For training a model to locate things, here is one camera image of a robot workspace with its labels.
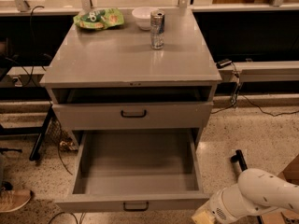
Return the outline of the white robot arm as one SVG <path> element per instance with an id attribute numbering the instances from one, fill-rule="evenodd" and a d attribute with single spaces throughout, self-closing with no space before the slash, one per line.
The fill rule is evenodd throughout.
<path id="1" fill-rule="evenodd" d="M 233 224 L 242 217 L 281 210 L 299 213 L 299 187 L 264 170 L 249 168 L 231 187 L 215 192 L 192 220 L 195 224 Z"/>

